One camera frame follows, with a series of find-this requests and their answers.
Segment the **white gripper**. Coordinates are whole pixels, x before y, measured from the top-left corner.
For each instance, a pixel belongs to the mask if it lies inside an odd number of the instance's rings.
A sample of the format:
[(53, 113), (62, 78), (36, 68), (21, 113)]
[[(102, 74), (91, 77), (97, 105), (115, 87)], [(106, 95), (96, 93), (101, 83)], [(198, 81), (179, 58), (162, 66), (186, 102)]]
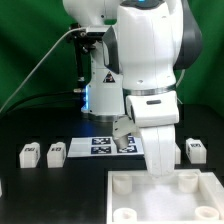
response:
[(175, 127), (134, 127), (130, 133), (142, 142), (148, 173), (154, 177), (171, 175), (175, 167)]

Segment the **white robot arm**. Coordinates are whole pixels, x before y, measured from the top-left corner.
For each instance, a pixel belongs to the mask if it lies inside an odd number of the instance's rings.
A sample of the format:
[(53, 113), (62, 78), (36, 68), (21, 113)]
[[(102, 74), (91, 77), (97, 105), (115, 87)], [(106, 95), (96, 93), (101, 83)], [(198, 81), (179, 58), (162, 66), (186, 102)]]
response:
[(119, 149), (141, 138), (146, 166), (166, 176), (175, 166), (179, 122), (174, 71), (198, 58), (202, 36), (188, 0), (62, 0), (91, 55), (82, 113), (113, 121)]

